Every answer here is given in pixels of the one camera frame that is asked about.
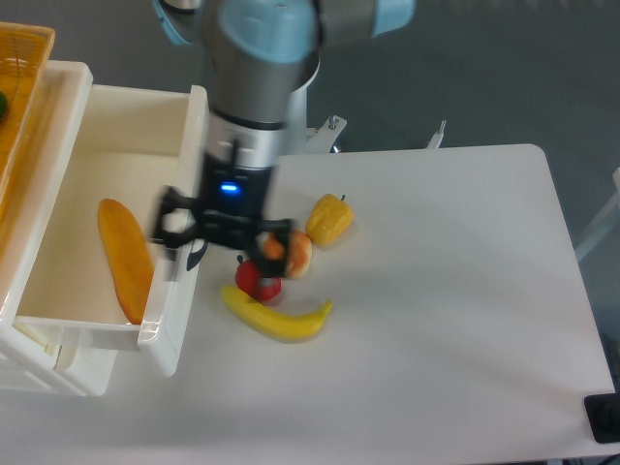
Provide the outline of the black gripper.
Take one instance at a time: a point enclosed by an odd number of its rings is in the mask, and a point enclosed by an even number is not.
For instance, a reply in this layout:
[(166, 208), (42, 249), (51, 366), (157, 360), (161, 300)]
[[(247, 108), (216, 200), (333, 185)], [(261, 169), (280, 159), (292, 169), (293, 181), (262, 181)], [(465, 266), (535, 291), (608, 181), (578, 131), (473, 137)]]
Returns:
[[(258, 271), (258, 288), (270, 286), (271, 277), (285, 276), (287, 259), (268, 259), (261, 251), (258, 236), (273, 233), (285, 251), (289, 249), (294, 223), (290, 219), (264, 217), (264, 203), (275, 168), (251, 169), (205, 155), (199, 190), (185, 197), (169, 187), (162, 196), (152, 240), (165, 246), (166, 280), (176, 281), (180, 247), (204, 239), (232, 250), (243, 251)], [(193, 223), (181, 232), (165, 227), (165, 218), (177, 210), (187, 210)]]

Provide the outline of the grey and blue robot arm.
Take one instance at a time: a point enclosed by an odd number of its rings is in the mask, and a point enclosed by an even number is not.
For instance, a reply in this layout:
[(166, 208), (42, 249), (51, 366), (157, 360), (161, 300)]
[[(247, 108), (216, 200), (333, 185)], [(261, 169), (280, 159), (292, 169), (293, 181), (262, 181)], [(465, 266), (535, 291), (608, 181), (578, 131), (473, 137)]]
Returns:
[(169, 40), (201, 42), (213, 69), (199, 189), (168, 188), (154, 242), (170, 250), (200, 241), (244, 252), (264, 287), (286, 274), (258, 236), (287, 245), (288, 219), (264, 217), (264, 201), (287, 144), (292, 94), (314, 73), (321, 49), (378, 37), (408, 24), (412, 1), (156, 1)]

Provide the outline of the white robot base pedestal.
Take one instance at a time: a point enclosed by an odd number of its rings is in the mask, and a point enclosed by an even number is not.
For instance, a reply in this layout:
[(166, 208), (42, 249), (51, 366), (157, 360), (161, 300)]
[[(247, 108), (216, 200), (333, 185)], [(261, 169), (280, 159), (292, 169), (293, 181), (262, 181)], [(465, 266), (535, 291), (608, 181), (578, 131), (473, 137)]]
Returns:
[(307, 125), (308, 89), (319, 70), (320, 59), (315, 57), (306, 65), (300, 84), (290, 95), (282, 155), (322, 155), (337, 151), (336, 142), (348, 124), (344, 117), (333, 114), (318, 128)]

